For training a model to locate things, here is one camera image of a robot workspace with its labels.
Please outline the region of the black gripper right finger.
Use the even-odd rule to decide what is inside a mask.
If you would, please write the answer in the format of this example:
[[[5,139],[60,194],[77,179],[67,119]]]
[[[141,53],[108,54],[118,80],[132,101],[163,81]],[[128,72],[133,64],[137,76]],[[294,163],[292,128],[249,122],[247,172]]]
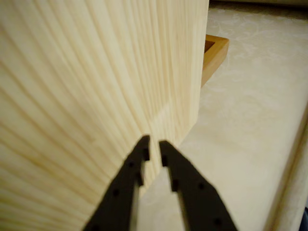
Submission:
[[[159,142],[162,166],[168,169],[171,190],[177,193],[187,231],[236,231],[218,192],[168,141]]]

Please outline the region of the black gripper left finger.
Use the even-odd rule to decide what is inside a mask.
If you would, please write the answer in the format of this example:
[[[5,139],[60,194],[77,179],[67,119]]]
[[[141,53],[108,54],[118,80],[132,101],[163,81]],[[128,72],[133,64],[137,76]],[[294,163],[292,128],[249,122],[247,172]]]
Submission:
[[[145,162],[150,160],[150,136],[144,135],[110,183],[85,231],[135,231],[139,190],[144,185]]]

